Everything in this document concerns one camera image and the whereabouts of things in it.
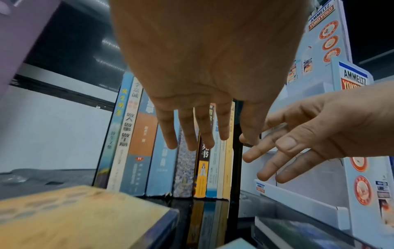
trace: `yellow book cover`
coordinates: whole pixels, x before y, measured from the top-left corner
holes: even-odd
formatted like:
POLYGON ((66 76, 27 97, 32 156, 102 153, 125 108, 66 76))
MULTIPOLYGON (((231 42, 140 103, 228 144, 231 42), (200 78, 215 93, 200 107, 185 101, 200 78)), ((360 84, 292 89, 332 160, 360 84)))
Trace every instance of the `yellow book cover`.
POLYGON ((189 249, 198 248, 203 213, 204 202, 194 200, 192 216, 190 217, 188 239, 186 242, 186 247, 189 249))
POLYGON ((227 216, 229 213, 229 205, 228 201, 222 202, 222 210, 220 212, 220 219, 219 219, 219 229, 218 229, 218 237, 216 239, 216 247, 221 247, 224 245, 224 239, 226 237, 226 230, 227 230, 227 216))
POLYGON ((226 161, 224 165, 223 199, 230 200, 231 193, 231 165, 233 161, 233 135, 234 135, 234 110, 235 102, 231 105, 230 137, 226 142, 226 161))
POLYGON ((78 186, 0 201, 0 244, 7 249, 157 247, 178 217, 178 210, 78 186))
MULTIPOLYGON (((211 119, 211 129, 213 126, 213 115, 215 106, 209 107, 209 118, 211 119)), ((197 169, 195 172, 195 189, 193 196, 196 198, 204 198, 206 195, 206 183, 208 178, 209 157, 211 150, 205 147, 204 141, 200 138, 199 150, 197 154, 197 169)))

